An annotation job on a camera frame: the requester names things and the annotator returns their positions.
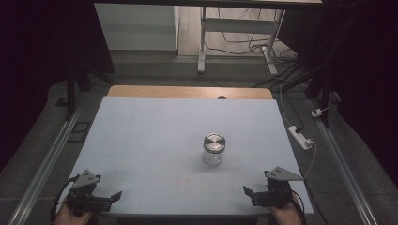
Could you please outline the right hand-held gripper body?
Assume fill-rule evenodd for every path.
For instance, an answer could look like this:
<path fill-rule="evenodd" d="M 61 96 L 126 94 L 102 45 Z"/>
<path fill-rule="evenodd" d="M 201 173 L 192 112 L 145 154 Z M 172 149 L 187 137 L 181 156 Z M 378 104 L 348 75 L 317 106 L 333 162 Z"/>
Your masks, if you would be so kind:
<path fill-rule="evenodd" d="M 277 166 L 271 171 L 264 171 L 267 178 L 267 191 L 251 192 L 253 206 L 285 207 L 293 198 L 290 181 L 302 181 L 303 177 Z"/>

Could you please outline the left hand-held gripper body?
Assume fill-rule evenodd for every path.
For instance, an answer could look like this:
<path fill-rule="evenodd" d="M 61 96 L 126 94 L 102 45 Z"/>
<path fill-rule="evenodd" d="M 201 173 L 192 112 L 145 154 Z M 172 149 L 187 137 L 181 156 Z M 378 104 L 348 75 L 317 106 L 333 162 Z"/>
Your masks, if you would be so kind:
<path fill-rule="evenodd" d="M 93 195 L 93 191 L 99 181 L 100 175 L 95 175 L 86 169 L 72 185 L 67 195 L 66 205 L 76 216 L 81 216 L 83 213 L 110 211 L 112 206 L 111 198 Z"/>

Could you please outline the clear glass jar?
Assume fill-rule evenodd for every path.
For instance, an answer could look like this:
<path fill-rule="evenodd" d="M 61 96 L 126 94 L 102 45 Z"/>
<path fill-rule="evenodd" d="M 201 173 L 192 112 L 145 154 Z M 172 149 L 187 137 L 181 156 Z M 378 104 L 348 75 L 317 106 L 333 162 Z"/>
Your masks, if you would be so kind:
<path fill-rule="evenodd" d="M 219 165 L 223 159 L 223 150 L 204 149 L 202 160 L 206 165 L 214 167 Z"/>

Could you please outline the person's right hand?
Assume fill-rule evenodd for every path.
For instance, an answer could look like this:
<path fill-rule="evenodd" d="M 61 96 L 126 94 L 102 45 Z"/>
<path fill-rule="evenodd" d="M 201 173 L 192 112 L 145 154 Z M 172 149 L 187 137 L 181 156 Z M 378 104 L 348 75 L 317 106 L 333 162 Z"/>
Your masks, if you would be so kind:
<path fill-rule="evenodd" d="M 293 201 L 283 208 L 270 206 L 268 210 L 275 217 L 277 225 L 302 225 L 300 212 L 297 209 L 298 196 L 293 193 Z"/>

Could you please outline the person's left hand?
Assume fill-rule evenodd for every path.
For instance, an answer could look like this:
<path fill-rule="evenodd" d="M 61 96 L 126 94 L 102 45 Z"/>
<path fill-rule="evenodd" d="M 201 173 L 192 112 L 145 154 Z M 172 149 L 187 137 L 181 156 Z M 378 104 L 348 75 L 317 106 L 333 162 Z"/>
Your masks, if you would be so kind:
<path fill-rule="evenodd" d="M 92 213 L 84 213 L 76 216 L 66 204 L 62 204 L 55 215 L 54 225 L 87 225 Z"/>

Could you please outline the white power strip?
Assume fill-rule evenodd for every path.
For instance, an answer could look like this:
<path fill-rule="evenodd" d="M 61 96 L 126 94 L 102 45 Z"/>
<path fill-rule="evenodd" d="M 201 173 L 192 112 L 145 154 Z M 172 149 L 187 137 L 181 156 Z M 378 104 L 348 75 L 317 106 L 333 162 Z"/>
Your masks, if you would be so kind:
<path fill-rule="evenodd" d="M 302 150 L 307 151 L 313 147 L 313 140 L 307 139 L 301 133 L 301 129 L 296 126 L 290 126 L 287 128 L 288 132 L 292 135 L 292 137 L 296 140 L 298 145 Z"/>

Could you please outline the white table cover sheet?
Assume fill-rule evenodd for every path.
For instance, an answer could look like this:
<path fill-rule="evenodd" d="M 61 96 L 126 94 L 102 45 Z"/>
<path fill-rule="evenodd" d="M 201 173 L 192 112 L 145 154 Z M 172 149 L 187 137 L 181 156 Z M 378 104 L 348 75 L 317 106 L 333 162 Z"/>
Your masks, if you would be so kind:
<path fill-rule="evenodd" d="M 202 160 L 204 138 L 226 140 L 222 162 Z M 273 99 L 105 97 L 72 169 L 119 191 L 114 215 L 258 216 L 243 187 L 266 188 L 264 171 L 301 170 Z"/>

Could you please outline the black metal stand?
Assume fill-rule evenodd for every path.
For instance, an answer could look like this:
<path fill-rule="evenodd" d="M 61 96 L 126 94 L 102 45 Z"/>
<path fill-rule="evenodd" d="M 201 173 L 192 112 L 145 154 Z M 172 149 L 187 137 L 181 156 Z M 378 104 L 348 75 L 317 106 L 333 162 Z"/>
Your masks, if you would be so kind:
<path fill-rule="evenodd" d="M 81 91 L 88 92 L 92 88 L 92 82 L 89 74 L 96 76 L 108 84 L 115 84 L 105 73 L 89 66 L 87 63 L 76 63 L 72 65 L 67 72 L 67 97 L 58 99 L 56 106 L 67 107 L 66 121 L 70 120 L 76 111 L 75 85 L 78 85 Z"/>
<path fill-rule="evenodd" d="M 330 93 L 330 73 L 332 69 L 327 63 L 323 63 L 319 67 L 315 68 L 311 72 L 311 78 L 309 86 L 305 91 L 306 98 L 316 98 L 318 94 L 321 94 L 321 115 L 319 118 L 323 122 L 326 128 L 329 128 L 329 113 L 330 107 L 329 93 Z"/>

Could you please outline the wooden table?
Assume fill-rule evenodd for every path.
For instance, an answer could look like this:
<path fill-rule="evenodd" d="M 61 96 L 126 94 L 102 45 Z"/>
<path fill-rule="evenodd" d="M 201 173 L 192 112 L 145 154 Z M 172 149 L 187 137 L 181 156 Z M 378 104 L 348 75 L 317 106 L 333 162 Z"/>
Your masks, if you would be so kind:
<path fill-rule="evenodd" d="M 273 99 L 268 89 L 151 85 L 113 85 L 109 89 L 107 96 L 142 98 Z"/>

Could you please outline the dark curtain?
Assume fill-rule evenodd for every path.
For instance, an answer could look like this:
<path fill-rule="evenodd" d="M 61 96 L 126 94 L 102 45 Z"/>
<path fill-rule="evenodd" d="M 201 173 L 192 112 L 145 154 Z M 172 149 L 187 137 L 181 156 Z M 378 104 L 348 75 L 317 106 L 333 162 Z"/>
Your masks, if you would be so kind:
<path fill-rule="evenodd" d="M 0 172 L 47 102 L 72 75 L 113 74 L 96 0 L 0 0 Z"/>
<path fill-rule="evenodd" d="M 398 0 L 323 0 L 332 9 L 287 10 L 278 39 L 318 66 L 350 16 L 331 66 L 339 113 L 398 187 Z"/>

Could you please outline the white cabinet panel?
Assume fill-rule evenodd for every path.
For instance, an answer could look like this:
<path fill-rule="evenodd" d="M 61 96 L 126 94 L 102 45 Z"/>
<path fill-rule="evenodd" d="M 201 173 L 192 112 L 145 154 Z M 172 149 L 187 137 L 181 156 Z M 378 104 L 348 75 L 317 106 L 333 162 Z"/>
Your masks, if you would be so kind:
<path fill-rule="evenodd" d="M 96 3 L 95 9 L 110 50 L 177 50 L 177 7 Z"/>

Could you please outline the aluminium rail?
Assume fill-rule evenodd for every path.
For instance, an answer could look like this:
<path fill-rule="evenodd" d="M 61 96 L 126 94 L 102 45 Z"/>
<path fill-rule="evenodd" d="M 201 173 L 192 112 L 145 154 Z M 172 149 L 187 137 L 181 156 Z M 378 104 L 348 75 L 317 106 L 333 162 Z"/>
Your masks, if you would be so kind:
<path fill-rule="evenodd" d="M 69 120 L 63 124 L 63 127 L 56 136 L 45 158 L 40 163 L 37 172 L 29 183 L 7 225 L 24 225 L 27 221 L 81 111 L 82 102 L 76 106 Z"/>
<path fill-rule="evenodd" d="M 351 172 L 348 163 L 346 162 L 339 144 L 336 142 L 331 130 L 327 128 L 324 122 L 315 118 L 315 122 L 322 135 L 322 138 L 327 145 L 331 157 L 333 158 L 336 167 L 344 181 L 344 184 L 355 204 L 360 215 L 363 225 L 378 225 L 375 214 L 368 203 L 360 185 L 358 184 L 354 174 Z"/>

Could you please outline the black rectangular floor frame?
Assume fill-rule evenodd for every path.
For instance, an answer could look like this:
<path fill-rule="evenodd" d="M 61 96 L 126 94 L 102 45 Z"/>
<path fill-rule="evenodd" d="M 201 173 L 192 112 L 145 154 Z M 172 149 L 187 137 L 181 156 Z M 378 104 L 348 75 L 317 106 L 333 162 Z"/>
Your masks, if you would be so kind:
<path fill-rule="evenodd" d="M 69 143 L 84 143 L 89 129 L 91 127 L 90 122 L 76 122 L 72 131 L 69 134 Z"/>

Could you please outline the white desk frame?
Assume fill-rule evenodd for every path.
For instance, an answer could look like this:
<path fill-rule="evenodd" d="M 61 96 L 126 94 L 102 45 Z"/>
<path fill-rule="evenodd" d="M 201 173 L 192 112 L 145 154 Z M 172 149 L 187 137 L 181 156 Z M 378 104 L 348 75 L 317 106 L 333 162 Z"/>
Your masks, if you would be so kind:
<path fill-rule="evenodd" d="M 200 47 L 198 53 L 197 72 L 203 74 L 206 65 L 205 39 L 206 32 L 226 32 L 226 33 L 242 33 L 242 34 L 263 34 L 269 35 L 269 42 L 266 47 L 262 47 L 261 51 L 265 57 L 267 69 L 270 75 L 277 75 L 278 71 L 275 67 L 271 51 L 273 44 L 282 23 L 284 11 L 282 9 L 275 10 L 275 19 L 273 21 L 260 20 L 240 20 L 240 19 L 220 19 L 208 18 L 207 8 L 201 7 L 201 33 Z"/>

